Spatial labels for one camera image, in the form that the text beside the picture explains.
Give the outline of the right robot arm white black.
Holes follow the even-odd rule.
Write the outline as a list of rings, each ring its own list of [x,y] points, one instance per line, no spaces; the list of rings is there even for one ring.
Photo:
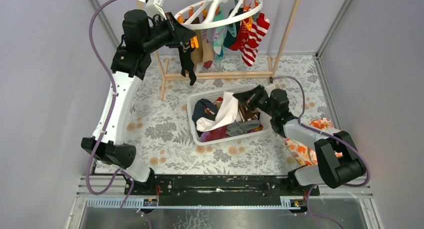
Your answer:
[[[291,194],[299,195],[313,184],[325,184],[332,189],[353,187],[351,182],[361,176],[366,176],[361,186],[369,183],[369,166],[358,153],[351,135],[343,130],[330,133],[302,123],[301,118],[290,111],[285,90],[273,89],[267,93],[259,85],[233,96],[250,110],[258,109],[269,115],[271,128],[276,134],[315,152],[317,164],[304,165],[290,173],[286,187]]]

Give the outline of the white round clip hanger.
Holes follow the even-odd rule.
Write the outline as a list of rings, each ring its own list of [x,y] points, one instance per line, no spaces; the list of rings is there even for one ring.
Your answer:
[[[191,30],[206,30],[241,23],[251,30],[263,0],[202,0],[176,13],[176,19]]]

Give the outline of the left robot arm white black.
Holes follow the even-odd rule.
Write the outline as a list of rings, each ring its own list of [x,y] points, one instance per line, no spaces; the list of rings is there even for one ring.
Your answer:
[[[81,140],[81,147],[96,160],[123,170],[136,181],[136,188],[148,195],[155,189],[152,169],[137,162],[137,148],[124,142],[130,105],[152,62],[151,54],[164,46],[179,48],[195,32],[179,23],[171,12],[164,17],[149,17],[141,9],[126,12],[122,28],[121,42],[108,69],[113,81],[101,118],[92,136]]]

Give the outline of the orange clothes peg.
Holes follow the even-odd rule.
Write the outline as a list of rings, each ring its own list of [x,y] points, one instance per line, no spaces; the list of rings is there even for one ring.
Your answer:
[[[194,36],[190,39],[190,47],[193,49],[199,48],[199,42],[197,36]]]

